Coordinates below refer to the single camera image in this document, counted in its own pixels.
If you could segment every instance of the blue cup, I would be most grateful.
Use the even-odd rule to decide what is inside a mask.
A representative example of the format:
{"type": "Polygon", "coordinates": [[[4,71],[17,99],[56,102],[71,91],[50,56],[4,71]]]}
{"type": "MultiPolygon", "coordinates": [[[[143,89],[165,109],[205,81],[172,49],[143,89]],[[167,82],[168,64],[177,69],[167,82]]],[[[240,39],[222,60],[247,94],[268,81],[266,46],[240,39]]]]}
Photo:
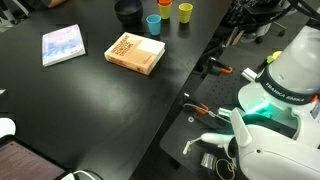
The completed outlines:
{"type": "Polygon", "coordinates": [[[150,34],[156,36],[160,34],[161,30],[161,16],[157,14],[152,14],[147,17],[148,27],[150,34]]]}

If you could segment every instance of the green light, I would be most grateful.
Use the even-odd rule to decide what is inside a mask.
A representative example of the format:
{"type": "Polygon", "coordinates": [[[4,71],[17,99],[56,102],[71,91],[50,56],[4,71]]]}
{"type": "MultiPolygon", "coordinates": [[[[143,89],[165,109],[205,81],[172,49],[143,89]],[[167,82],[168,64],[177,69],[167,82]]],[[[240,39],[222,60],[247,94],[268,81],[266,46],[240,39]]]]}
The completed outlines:
{"type": "Polygon", "coordinates": [[[254,114],[255,112],[257,112],[257,111],[259,111],[259,110],[261,110],[261,109],[263,109],[263,108],[266,108],[266,107],[268,107],[268,106],[269,106],[269,103],[259,104],[259,105],[257,105],[256,107],[250,109],[250,110],[247,112],[247,114],[254,114]]]}

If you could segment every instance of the orange book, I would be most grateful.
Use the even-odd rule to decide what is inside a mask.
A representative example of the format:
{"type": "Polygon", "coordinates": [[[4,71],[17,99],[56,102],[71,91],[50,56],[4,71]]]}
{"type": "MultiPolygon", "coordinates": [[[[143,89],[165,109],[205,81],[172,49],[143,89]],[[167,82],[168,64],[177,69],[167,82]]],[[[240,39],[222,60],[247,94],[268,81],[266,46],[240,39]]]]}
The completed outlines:
{"type": "Polygon", "coordinates": [[[149,75],[163,55],[164,46],[163,42],[125,32],[104,56],[109,62],[149,75]]]}

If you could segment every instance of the white notebook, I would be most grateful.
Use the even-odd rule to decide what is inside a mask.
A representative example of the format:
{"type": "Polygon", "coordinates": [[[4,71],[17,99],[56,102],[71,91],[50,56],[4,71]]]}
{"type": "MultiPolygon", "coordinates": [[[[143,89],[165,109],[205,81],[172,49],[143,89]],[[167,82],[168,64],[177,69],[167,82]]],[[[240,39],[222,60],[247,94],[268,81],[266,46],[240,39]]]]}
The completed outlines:
{"type": "Polygon", "coordinates": [[[42,36],[42,65],[44,67],[85,53],[80,29],[77,24],[42,36]]]}

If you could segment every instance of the gray floor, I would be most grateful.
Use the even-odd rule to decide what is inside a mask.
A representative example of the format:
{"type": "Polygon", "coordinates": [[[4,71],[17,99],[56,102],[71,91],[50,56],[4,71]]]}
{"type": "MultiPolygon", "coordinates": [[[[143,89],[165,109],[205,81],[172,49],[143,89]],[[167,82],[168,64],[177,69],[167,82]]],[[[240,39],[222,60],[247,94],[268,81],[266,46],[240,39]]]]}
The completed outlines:
{"type": "MultiPolygon", "coordinates": [[[[320,7],[320,1],[318,0],[306,0],[312,7],[320,7]]],[[[274,52],[277,50],[283,50],[297,35],[308,18],[299,12],[294,15],[284,17],[279,23],[287,27],[286,34],[283,37],[278,37],[278,33],[281,30],[278,26],[273,25],[269,32],[263,38],[262,44],[252,43],[239,43],[236,46],[244,51],[254,51],[261,54],[262,58],[265,58],[265,53],[274,52]]],[[[192,94],[201,83],[201,79],[198,73],[191,74],[188,82],[184,87],[184,92],[192,94]]],[[[136,172],[132,176],[132,180],[198,180],[188,170],[183,167],[177,168],[175,164],[172,164],[170,157],[159,147],[159,142],[162,135],[166,132],[171,122],[175,119],[179,113],[180,107],[174,105],[173,109],[167,116],[164,124],[159,130],[158,135],[155,137],[153,143],[149,147],[143,160],[141,161],[136,172]]]]}

